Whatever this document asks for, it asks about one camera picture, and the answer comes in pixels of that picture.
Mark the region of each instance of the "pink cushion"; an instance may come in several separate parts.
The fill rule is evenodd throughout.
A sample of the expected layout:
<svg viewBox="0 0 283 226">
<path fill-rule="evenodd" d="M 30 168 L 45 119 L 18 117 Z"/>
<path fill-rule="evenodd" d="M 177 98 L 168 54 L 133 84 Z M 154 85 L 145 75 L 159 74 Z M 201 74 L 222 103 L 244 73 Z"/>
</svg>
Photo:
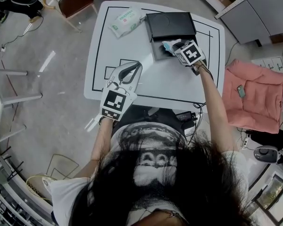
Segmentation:
<svg viewBox="0 0 283 226">
<path fill-rule="evenodd" d="M 240 85 L 244 87 L 244 98 L 238 93 Z M 235 59 L 225 70 L 222 99 L 230 125 L 278 133 L 283 74 Z"/>
</svg>

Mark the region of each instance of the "chair armrest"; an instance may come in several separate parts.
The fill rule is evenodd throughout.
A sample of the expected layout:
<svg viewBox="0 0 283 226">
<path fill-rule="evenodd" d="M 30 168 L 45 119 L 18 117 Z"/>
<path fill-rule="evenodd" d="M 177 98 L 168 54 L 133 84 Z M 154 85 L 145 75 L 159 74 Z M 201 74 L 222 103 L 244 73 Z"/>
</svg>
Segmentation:
<svg viewBox="0 0 283 226">
<path fill-rule="evenodd" d="M 46 0 L 43 0 L 43 6 L 44 6 L 45 8 L 52 9 L 52 10 L 54 10 L 54 9 L 56 8 L 56 6 L 49 6 L 49 5 L 46 3 Z"/>
</svg>

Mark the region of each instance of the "black box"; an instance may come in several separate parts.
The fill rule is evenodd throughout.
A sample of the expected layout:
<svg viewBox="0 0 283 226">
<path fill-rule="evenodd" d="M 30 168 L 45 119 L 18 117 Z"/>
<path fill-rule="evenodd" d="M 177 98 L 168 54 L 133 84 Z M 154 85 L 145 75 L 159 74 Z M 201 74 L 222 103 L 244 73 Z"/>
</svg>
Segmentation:
<svg viewBox="0 0 283 226">
<path fill-rule="evenodd" d="M 176 39 L 196 41 L 196 29 L 188 12 L 146 14 L 146 27 L 156 60 L 171 58 L 162 41 Z"/>
</svg>

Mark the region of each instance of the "white t-shirt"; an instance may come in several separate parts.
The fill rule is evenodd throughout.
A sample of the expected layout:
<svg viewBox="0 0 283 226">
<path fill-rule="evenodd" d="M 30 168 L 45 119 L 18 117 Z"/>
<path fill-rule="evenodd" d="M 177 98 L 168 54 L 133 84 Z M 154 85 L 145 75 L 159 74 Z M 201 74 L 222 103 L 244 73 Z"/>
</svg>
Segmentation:
<svg viewBox="0 0 283 226">
<path fill-rule="evenodd" d="M 105 157 L 104 164 L 114 160 L 121 147 L 118 143 L 119 135 L 127 126 L 119 129 L 111 139 L 111 150 Z M 129 134 L 126 137 L 140 136 L 142 131 L 143 143 L 141 145 L 141 155 L 138 159 L 137 167 L 134 171 L 134 181 L 136 186 L 159 187 L 163 182 L 166 171 L 168 176 L 174 178 L 176 172 L 175 143 L 178 138 L 184 140 L 183 136 L 171 127 L 155 123 L 140 122 L 130 125 Z M 240 152 L 223 153 L 228 160 L 233 160 L 234 169 L 239 178 L 239 187 L 245 203 L 248 192 L 248 167 L 244 155 Z M 90 182 L 91 178 L 74 178 L 69 180 L 59 180 L 51 183 L 51 196 L 53 212 L 60 226 L 68 226 L 72 207 L 79 192 Z M 142 218 L 148 216 L 156 209 L 175 211 L 181 217 L 183 215 L 179 209 L 168 199 L 153 199 L 147 195 L 139 199 L 128 215 L 127 226 L 130 226 Z"/>
</svg>

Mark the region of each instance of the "gray cabinet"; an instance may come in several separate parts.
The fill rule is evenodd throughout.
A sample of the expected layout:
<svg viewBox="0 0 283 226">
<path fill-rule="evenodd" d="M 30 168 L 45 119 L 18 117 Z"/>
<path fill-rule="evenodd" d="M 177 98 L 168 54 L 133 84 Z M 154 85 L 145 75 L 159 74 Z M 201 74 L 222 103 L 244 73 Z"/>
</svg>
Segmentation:
<svg viewBox="0 0 283 226">
<path fill-rule="evenodd" d="M 270 35 L 283 33 L 283 0 L 247 0 Z"/>
<path fill-rule="evenodd" d="M 268 38 L 269 32 L 251 7 L 244 1 L 221 17 L 240 43 Z"/>
</svg>

